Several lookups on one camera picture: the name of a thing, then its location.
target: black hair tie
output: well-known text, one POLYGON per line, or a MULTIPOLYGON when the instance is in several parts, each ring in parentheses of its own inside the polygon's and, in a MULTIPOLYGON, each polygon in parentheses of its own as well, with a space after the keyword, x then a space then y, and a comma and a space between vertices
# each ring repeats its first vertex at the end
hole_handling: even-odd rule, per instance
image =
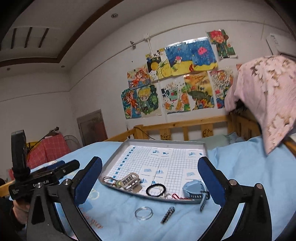
POLYGON ((166 188, 165 188, 165 186, 162 185, 161 183, 153 184, 153 185, 149 186, 149 187, 146 189, 146 194, 147 194, 148 196, 151 196, 151 197, 159 197, 159 196, 163 195, 165 192, 166 192, 166 188), (158 186, 163 188, 163 191, 162 191, 161 194, 159 194, 159 195, 157 195, 157 196, 153 196, 153 195, 151 195, 151 194, 148 192, 151 188, 158 187, 158 186))

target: yellow lemon drawing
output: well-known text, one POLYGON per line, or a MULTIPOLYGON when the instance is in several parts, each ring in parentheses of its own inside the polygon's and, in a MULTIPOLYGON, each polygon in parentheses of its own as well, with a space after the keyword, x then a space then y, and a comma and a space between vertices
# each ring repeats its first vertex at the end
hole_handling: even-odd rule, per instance
POLYGON ((157 70, 158 69, 158 63, 157 62, 152 62, 151 63, 151 69, 154 70, 154 71, 157 70))
POLYGON ((167 63, 165 64, 162 69, 161 69, 161 74, 164 76, 164 77, 169 77, 172 75, 172 70, 170 68, 170 64, 167 63))

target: human hand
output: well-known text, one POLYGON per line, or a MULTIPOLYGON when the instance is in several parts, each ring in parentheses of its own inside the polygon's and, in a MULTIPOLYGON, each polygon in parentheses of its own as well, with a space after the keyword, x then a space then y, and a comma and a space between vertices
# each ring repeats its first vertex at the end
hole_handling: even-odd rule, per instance
POLYGON ((24 200, 14 200, 13 201, 13 212, 15 214, 16 219, 21 224, 26 224, 28 220, 28 213, 30 209, 30 204, 25 202, 24 200))

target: wooden bed frame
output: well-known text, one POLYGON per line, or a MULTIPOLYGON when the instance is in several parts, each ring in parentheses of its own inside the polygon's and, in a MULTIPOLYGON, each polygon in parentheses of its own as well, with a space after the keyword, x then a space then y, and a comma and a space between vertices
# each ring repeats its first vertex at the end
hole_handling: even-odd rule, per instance
MULTIPOLYGON (((235 131, 238 136, 243 137, 245 140, 260 135, 260 130, 255 118, 250 112, 246 111, 241 115, 222 115, 204 119, 156 124, 151 126, 138 125, 131 130, 123 132, 105 141, 123 142, 132 135, 135 139, 149 139, 148 135, 150 131, 159 131, 160 140, 172 140, 171 129, 173 128, 182 128, 184 141, 189 141, 188 127, 200 126, 202 137, 209 137, 214 135, 213 124, 221 122, 227 123, 227 132, 229 134, 235 131)), ((284 140, 283 143, 294 154, 294 156, 296 156, 296 143, 290 137, 284 140)), ((3 186, 0 186, 0 197, 9 194, 8 186, 13 182, 14 181, 11 181, 3 186)))

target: tray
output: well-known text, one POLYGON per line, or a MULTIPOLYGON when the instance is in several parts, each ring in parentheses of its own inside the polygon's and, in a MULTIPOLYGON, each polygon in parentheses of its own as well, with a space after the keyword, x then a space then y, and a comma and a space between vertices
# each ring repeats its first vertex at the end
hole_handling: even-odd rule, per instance
POLYGON ((201 180, 197 171, 197 162, 201 156, 207 156, 204 142, 128 139, 109 158, 98 179, 103 185, 138 197, 164 202, 200 203, 200 199, 182 200, 173 199, 171 196, 168 199, 148 196, 146 188, 154 181, 165 185, 166 194, 176 193, 183 197, 182 187, 186 182, 201 180), (160 154, 153 153, 155 150, 159 150, 160 154), (142 190, 139 193, 119 189, 103 181, 104 177, 121 180, 131 172, 138 174, 141 179, 142 190))

